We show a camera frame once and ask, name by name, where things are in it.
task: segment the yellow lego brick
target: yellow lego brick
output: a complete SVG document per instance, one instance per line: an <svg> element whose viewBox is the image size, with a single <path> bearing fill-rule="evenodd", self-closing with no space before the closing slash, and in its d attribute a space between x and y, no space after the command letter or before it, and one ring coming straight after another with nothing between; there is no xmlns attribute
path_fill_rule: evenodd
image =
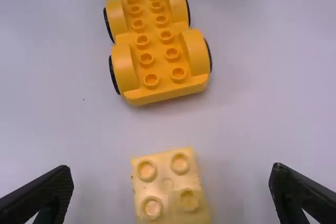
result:
<svg viewBox="0 0 336 224"><path fill-rule="evenodd" d="M201 32L189 29L186 0L106 0L106 17L116 43L112 79L129 103L205 89L211 59Z"/></svg>
<svg viewBox="0 0 336 224"><path fill-rule="evenodd" d="M131 159L139 224L209 224L192 148Z"/></svg>

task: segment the tabletop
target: tabletop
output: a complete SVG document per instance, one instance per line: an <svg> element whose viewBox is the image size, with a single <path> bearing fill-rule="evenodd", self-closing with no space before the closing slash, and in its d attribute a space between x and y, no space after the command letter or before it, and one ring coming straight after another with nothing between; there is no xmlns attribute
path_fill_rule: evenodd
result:
<svg viewBox="0 0 336 224"><path fill-rule="evenodd" d="M214 223L279 223L282 162L336 190L335 0L188 0L207 89L143 107L118 96L104 0L0 0L0 197L71 168L65 223L135 223L130 158L193 146Z"/></svg>

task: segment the black wheel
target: black wheel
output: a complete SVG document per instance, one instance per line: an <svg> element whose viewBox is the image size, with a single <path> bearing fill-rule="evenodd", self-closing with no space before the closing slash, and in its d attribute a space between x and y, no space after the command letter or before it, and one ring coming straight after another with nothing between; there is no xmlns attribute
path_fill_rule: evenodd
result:
<svg viewBox="0 0 336 224"><path fill-rule="evenodd" d="M111 73L111 79L112 79L112 83L113 83L114 89L116 90L116 93L118 95L120 95L120 91L119 91L119 88L118 88L117 80L115 79L115 75L114 75L114 71L113 71L113 65L112 65L111 56L109 57L109 65L110 65L110 73Z"/></svg>
<svg viewBox="0 0 336 224"><path fill-rule="evenodd" d="M209 54L209 60L210 60L210 73L212 72L212 56L211 56L211 52L210 52L210 48L208 45L208 42L206 41L206 39L204 39L206 47L208 49L208 54Z"/></svg>
<svg viewBox="0 0 336 224"><path fill-rule="evenodd" d="M188 20L189 20L189 26L190 26L191 20L190 20L190 9L189 9L189 3L188 3L188 0L185 0L185 2L187 3L187 9L188 9Z"/></svg>
<svg viewBox="0 0 336 224"><path fill-rule="evenodd" d="M104 8L104 20L105 20L105 25L106 25L106 28L107 28L107 32L109 33L110 38L111 38L112 42L114 43L114 39L113 39L113 36L112 36L109 20L107 19L106 8Z"/></svg>

